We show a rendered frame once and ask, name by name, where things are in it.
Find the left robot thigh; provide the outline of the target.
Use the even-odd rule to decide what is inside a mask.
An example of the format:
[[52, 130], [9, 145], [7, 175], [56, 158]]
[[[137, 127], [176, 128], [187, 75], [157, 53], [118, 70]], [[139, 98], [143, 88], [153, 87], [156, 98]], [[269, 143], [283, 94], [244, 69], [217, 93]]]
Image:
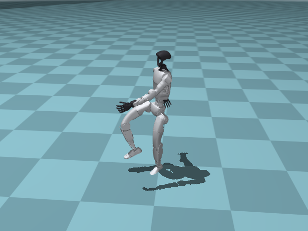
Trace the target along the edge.
[[168, 123], [168, 116], [164, 112], [160, 112], [156, 117], [153, 127], [153, 147], [158, 149], [164, 132], [163, 125]]

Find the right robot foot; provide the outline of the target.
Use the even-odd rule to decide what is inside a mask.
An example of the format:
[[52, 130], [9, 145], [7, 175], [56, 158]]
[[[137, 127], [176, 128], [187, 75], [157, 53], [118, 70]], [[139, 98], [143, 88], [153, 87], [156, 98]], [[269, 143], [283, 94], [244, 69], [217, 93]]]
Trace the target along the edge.
[[140, 154], [142, 152], [141, 148], [139, 148], [139, 147], [137, 147], [135, 150], [136, 151], [134, 151], [134, 152], [131, 150], [129, 153], [124, 155], [124, 158], [125, 159], [129, 159], [129, 158], [131, 158], [131, 157], [133, 157], [133, 156], [135, 156], [137, 154]]

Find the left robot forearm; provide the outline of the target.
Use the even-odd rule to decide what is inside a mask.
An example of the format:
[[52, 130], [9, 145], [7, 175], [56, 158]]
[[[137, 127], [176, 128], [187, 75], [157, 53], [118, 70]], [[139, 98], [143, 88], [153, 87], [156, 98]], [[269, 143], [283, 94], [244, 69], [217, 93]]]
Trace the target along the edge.
[[145, 94], [144, 96], [136, 99], [137, 101], [133, 103], [133, 106], [136, 107], [138, 105], [142, 105], [146, 101], [152, 100], [156, 96], [156, 92], [152, 91], [150, 94]]

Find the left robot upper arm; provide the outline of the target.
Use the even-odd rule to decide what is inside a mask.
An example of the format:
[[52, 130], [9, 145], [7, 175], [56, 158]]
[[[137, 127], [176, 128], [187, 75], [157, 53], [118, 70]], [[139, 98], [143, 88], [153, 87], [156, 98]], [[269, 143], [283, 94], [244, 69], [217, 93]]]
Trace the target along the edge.
[[152, 91], [156, 92], [156, 96], [170, 83], [172, 82], [172, 78], [170, 75], [166, 74], [163, 76], [162, 81], [157, 85], [156, 89], [150, 89], [148, 91], [148, 94], [150, 94]]

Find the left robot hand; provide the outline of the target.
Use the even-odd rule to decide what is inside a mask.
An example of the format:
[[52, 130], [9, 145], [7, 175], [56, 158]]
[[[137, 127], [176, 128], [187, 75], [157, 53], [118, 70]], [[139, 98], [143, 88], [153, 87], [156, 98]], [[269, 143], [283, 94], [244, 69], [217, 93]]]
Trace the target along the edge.
[[124, 103], [123, 105], [116, 105], [117, 107], [120, 107], [120, 108], [117, 108], [118, 111], [120, 113], [123, 113], [125, 111], [128, 111], [131, 107], [134, 107], [133, 106], [133, 103], [136, 102], [137, 100], [133, 100], [131, 101], [130, 103], [125, 103], [125, 102], [120, 102], [120, 103]]

